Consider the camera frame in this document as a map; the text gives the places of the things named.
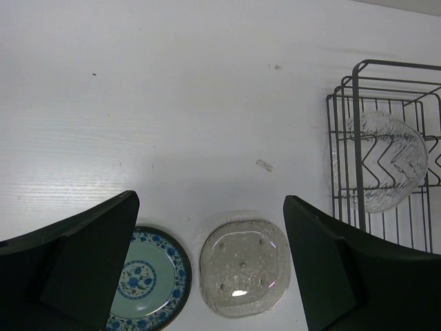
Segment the clear textured glass plate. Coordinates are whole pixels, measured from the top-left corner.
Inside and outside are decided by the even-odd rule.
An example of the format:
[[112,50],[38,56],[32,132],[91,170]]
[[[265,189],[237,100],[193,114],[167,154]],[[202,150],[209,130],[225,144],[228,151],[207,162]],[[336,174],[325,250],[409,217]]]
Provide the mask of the clear textured glass plate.
[[385,112],[360,114],[362,185],[356,179],[356,136],[352,117],[330,118],[329,185],[338,216],[358,209],[358,193],[365,212],[381,213],[396,207],[423,183],[429,153],[422,135]]

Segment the small clear glass shard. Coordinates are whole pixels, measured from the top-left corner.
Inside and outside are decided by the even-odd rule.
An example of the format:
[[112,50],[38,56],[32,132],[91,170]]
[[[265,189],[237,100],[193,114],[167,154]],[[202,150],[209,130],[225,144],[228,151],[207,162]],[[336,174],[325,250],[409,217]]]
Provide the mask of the small clear glass shard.
[[258,159],[256,161],[256,165],[258,167],[266,170],[267,172],[273,172],[273,166],[270,163],[268,163],[268,162],[266,162],[266,161],[264,161],[262,159]]

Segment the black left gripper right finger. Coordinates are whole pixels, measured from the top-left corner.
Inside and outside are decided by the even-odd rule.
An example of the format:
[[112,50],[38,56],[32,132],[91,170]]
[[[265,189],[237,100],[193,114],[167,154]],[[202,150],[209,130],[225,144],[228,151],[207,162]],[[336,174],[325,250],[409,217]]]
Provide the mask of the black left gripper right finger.
[[289,195],[283,204],[310,330],[439,330],[440,256],[380,239]]

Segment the blue floral ceramic plate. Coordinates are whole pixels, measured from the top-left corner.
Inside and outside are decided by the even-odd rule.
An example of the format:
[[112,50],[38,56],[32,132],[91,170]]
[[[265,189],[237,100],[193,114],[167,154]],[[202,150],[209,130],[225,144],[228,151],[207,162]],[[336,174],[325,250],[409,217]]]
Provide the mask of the blue floral ceramic plate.
[[105,329],[162,330],[180,314],[191,288],[183,246],[158,228],[137,226]]

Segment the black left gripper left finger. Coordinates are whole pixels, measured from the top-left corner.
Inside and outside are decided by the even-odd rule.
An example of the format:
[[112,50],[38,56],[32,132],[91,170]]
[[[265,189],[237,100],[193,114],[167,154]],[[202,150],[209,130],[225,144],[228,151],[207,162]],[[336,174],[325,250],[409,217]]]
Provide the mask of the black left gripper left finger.
[[104,330],[139,198],[89,210],[1,242],[2,330]]

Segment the smoky grey glass plate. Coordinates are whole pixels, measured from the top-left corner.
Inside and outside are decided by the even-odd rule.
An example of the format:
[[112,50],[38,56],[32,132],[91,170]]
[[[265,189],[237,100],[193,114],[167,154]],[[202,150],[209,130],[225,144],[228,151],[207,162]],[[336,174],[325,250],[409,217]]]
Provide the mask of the smoky grey glass plate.
[[290,278],[287,239],[265,219],[225,223],[203,244],[201,294],[221,317],[240,319],[271,310],[287,291]]

